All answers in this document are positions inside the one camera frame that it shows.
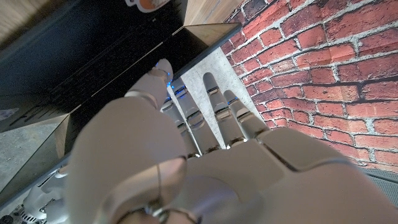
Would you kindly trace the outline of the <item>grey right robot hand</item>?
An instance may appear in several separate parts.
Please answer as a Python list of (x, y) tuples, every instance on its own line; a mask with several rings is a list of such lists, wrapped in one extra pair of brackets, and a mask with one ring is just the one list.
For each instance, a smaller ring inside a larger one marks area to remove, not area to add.
[(20, 205), (1, 217), (1, 224), (68, 224), (64, 201), (67, 169), (63, 166), (34, 185)]

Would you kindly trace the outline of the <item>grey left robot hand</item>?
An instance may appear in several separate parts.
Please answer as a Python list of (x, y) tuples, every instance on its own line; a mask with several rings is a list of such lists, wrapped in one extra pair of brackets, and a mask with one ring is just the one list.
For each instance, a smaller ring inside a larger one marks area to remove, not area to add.
[(172, 66), (162, 59), (78, 135), (65, 201), (72, 223), (396, 223), (397, 208), (332, 147), (270, 129), (235, 97), (204, 82), (226, 149), (188, 112), (205, 145), (189, 148), (161, 111)]

